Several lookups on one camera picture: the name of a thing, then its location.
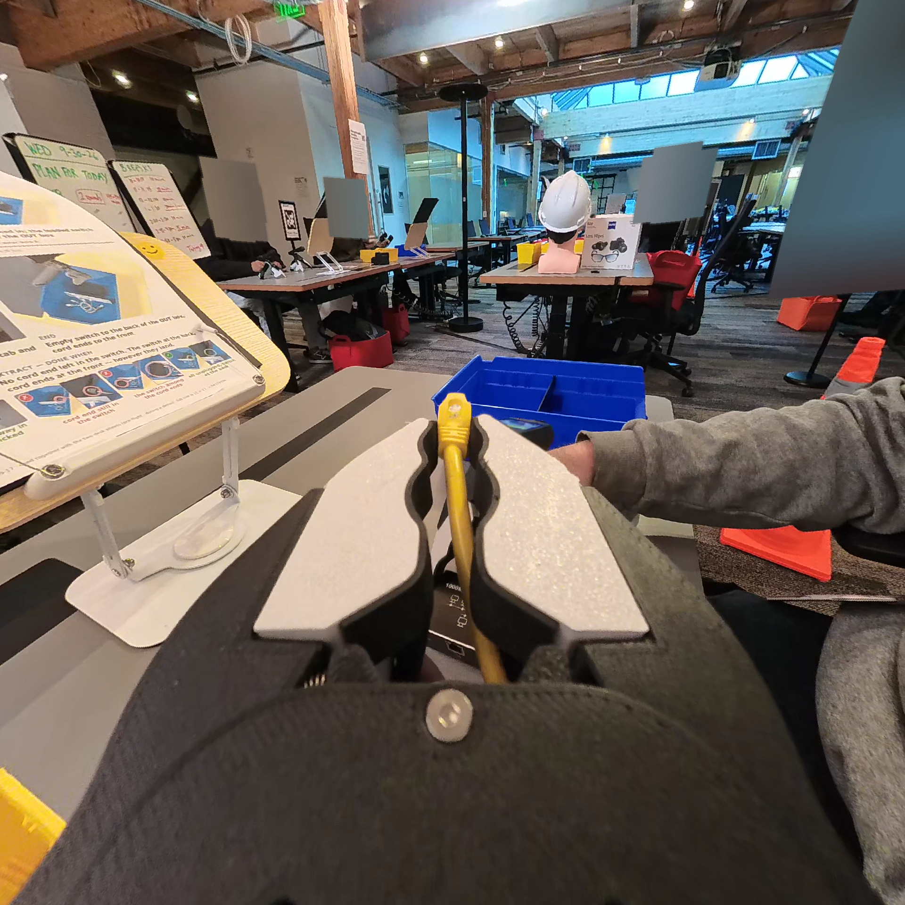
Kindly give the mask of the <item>person's right hand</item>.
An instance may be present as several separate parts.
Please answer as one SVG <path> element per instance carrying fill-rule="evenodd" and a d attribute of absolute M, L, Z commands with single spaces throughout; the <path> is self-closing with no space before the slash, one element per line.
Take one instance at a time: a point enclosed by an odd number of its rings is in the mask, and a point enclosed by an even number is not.
<path fill-rule="evenodd" d="M 549 455 L 564 465 L 582 486 L 590 487 L 594 484 L 594 445 L 589 440 L 558 447 L 551 450 Z"/>

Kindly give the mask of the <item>red bag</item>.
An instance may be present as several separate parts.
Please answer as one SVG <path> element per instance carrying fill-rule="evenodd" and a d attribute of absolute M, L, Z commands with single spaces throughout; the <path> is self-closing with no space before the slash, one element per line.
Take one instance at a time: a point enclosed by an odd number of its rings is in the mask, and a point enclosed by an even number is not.
<path fill-rule="evenodd" d="M 651 304 L 668 305 L 678 311 L 689 293 L 693 293 L 696 279 L 702 267 L 699 255 L 685 255 L 679 251 L 648 253 L 653 283 L 648 288 Z"/>
<path fill-rule="evenodd" d="M 395 361 L 391 336 L 385 330 L 364 340 L 333 336 L 329 339 L 329 351 L 335 372 L 355 367 L 386 368 Z"/>

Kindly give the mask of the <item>orange bin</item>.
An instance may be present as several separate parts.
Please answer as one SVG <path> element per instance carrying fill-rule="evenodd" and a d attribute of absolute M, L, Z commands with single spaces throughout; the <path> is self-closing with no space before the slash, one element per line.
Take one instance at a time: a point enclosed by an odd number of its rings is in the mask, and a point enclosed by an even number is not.
<path fill-rule="evenodd" d="M 782 300 L 776 322 L 798 332 L 825 332 L 837 315 L 838 296 L 788 297 Z"/>

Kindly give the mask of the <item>white printed box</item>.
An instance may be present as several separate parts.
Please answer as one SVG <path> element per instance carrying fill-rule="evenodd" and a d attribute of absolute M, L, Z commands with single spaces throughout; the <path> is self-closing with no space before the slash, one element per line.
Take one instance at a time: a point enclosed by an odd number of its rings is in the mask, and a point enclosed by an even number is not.
<path fill-rule="evenodd" d="M 641 225 L 632 214 L 600 214 L 584 226 L 580 269 L 628 272 L 634 268 Z"/>

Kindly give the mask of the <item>black network switch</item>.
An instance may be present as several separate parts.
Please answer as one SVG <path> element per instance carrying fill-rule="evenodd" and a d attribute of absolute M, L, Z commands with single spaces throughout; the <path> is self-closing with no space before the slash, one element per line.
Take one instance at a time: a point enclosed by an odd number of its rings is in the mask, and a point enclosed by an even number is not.
<path fill-rule="evenodd" d="M 445 679 L 483 683 L 452 543 L 432 554 L 433 610 L 426 653 Z"/>

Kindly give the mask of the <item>whiteboard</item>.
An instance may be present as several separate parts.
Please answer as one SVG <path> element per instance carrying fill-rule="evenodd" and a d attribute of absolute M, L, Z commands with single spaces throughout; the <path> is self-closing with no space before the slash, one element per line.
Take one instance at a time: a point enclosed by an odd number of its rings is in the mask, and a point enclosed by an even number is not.
<path fill-rule="evenodd" d="M 64 197 L 117 232 L 139 232 L 107 160 L 94 148 L 9 132 L 3 140 L 23 178 Z"/>
<path fill-rule="evenodd" d="M 210 257 L 200 227 L 164 164 L 111 160 L 107 166 L 147 234 L 194 261 Z"/>

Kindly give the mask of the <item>black office chair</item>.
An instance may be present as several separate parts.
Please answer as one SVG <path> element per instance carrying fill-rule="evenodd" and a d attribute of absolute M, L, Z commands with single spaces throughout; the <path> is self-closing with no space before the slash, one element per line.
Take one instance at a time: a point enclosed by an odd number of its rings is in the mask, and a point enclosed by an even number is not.
<path fill-rule="evenodd" d="M 629 287 L 622 293 L 615 321 L 620 330 L 617 356 L 622 363 L 661 371 L 682 383 L 683 397 L 694 396 L 691 368 L 686 361 L 673 355 L 674 341 L 678 336 L 693 337 L 699 332 L 708 278 L 729 252 L 730 245 L 740 238 L 754 205 L 755 197 L 747 195 L 713 254 L 702 262 L 693 293 L 689 293 L 678 311 L 670 310 L 668 305 L 650 303 L 648 288 L 653 283 L 652 276 L 650 284 Z"/>

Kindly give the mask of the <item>clear stand rod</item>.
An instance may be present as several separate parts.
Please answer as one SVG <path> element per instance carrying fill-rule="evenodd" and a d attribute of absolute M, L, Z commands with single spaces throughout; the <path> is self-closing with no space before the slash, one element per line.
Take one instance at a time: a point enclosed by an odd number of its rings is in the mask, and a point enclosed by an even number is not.
<path fill-rule="evenodd" d="M 103 562 L 115 577 L 128 579 L 134 566 L 134 561 L 128 558 L 124 559 L 120 552 L 107 517 L 107 510 L 104 508 L 104 498 L 100 491 L 91 489 L 83 492 L 81 500 L 85 512 L 90 516 L 94 526 Z"/>
<path fill-rule="evenodd" d="M 220 495 L 223 500 L 230 502 L 236 501 L 239 498 L 240 426 L 240 420 L 238 417 L 233 417 L 221 424 L 222 483 Z"/>

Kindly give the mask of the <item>ceiling projector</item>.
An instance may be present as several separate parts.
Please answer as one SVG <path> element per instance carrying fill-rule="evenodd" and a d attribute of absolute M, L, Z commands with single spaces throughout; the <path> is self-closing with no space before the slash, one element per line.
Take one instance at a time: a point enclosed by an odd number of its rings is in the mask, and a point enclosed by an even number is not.
<path fill-rule="evenodd" d="M 740 75 L 741 67 L 738 47 L 718 46 L 707 51 L 693 92 L 701 93 L 732 86 Z"/>

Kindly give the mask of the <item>white hard hat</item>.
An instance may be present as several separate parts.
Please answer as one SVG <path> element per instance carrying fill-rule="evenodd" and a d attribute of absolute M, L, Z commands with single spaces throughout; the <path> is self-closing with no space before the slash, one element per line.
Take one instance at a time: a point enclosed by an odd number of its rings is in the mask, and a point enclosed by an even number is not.
<path fill-rule="evenodd" d="M 582 175 L 565 172 L 549 183 L 537 218 L 550 233 L 577 234 L 591 217 L 591 190 Z"/>

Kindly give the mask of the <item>person's right forearm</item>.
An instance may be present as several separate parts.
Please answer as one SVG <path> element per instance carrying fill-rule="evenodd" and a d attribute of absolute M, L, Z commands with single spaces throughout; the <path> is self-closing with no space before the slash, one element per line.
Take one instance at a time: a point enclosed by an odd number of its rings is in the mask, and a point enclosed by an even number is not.
<path fill-rule="evenodd" d="M 903 378 L 702 423 L 585 433 L 592 485 L 620 510 L 710 527 L 904 530 Z"/>

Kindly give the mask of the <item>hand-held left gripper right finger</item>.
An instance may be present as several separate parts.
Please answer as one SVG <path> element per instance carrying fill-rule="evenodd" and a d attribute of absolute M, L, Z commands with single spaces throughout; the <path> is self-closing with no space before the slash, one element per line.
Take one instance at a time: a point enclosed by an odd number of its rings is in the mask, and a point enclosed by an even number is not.
<path fill-rule="evenodd" d="M 479 415 L 469 452 L 470 603 L 497 645 L 632 642 L 650 626 L 578 479 L 510 427 Z"/>

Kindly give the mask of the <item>instruction sheet on stand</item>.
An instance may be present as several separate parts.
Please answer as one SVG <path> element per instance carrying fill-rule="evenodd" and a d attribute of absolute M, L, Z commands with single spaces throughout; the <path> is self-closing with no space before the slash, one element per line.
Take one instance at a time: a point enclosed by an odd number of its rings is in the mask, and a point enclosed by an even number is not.
<path fill-rule="evenodd" d="M 260 362 L 264 383 L 263 392 L 254 400 L 235 403 L 221 413 L 205 415 L 197 425 L 182 429 L 170 439 L 156 440 L 145 451 L 132 453 L 121 463 L 107 466 L 96 476 L 99 484 L 120 482 L 122 476 L 130 476 L 148 463 L 160 465 L 161 458 L 174 451 L 178 444 L 200 441 L 228 419 L 256 413 L 262 404 L 272 401 L 286 388 L 289 378 L 288 362 L 277 345 L 187 255 L 149 236 L 132 232 L 123 232 L 121 236 L 198 307 L 214 324 L 221 338 Z"/>

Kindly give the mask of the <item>yellow plastic bin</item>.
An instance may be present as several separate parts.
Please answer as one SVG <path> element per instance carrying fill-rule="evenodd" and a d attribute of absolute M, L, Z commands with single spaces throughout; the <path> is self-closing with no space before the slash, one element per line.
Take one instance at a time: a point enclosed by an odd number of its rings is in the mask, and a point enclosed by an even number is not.
<path fill-rule="evenodd" d="M 17 897 L 66 826 L 12 774 L 1 769 L 1 903 Z"/>

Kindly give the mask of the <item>blue plastic bin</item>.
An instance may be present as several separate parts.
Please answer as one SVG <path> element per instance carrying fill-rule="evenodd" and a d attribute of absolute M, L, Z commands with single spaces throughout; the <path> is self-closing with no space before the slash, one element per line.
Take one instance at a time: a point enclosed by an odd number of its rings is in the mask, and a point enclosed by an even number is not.
<path fill-rule="evenodd" d="M 620 431 L 645 419 L 641 368 L 546 358 L 480 356 L 433 395 L 436 410 L 451 393 L 466 397 L 473 415 L 500 421 L 517 417 L 552 425 L 552 449 L 573 444 L 583 432 Z"/>

